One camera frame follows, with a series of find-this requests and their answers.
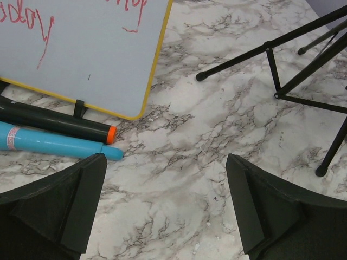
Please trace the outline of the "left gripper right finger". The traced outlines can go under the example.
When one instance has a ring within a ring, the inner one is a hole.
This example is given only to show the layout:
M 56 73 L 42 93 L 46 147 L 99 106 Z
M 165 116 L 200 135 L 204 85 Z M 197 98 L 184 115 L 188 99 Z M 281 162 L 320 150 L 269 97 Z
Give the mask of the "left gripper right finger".
M 239 155 L 226 171 L 250 259 L 346 259 L 346 201 L 281 179 Z

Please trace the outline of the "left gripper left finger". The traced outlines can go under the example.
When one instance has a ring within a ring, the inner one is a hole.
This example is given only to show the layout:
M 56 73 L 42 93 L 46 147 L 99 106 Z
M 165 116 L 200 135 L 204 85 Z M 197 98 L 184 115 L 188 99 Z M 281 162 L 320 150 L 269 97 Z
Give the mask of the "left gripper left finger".
M 106 157 L 98 153 L 1 193 L 1 259 L 80 259 L 105 174 Z

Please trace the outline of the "blue-headed microphone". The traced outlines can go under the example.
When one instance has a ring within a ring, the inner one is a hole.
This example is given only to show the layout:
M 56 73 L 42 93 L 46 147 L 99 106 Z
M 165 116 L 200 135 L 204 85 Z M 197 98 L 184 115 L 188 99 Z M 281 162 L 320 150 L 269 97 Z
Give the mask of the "blue-headed microphone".
M 100 142 L 20 128 L 6 122 L 1 122 L 1 149 L 31 151 L 79 159 L 103 153 L 108 160 L 113 161 L 121 160 L 124 156 L 122 150 Z

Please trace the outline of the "black microphone orange tip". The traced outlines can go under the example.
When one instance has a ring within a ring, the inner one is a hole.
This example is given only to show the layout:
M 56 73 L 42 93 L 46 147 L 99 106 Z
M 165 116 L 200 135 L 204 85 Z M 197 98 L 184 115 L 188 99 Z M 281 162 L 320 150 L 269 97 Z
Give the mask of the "black microphone orange tip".
M 116 126 L 83 118 L 86 107 L 77 100 L 74 114 L 68 115 L 50 109 L 28 105 L 1 96 L 1 121 L 57 132 L 70 137 L 113 144 Z

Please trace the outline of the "black tripod music stand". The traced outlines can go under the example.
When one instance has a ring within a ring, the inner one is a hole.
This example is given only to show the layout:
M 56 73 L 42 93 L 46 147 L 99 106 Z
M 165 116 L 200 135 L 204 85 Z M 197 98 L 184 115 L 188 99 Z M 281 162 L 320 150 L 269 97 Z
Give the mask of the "black tripod music stand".
M 314 15 L 302 2 L 243 1 L 211 9 L 203 29 L 200 86 L 218 88 L 221 115 L 199 139 L 206 161 L 229 153 L 325 179 L 346 166 L 346 37 L 323 53 L 298 52 L 314 38 Z

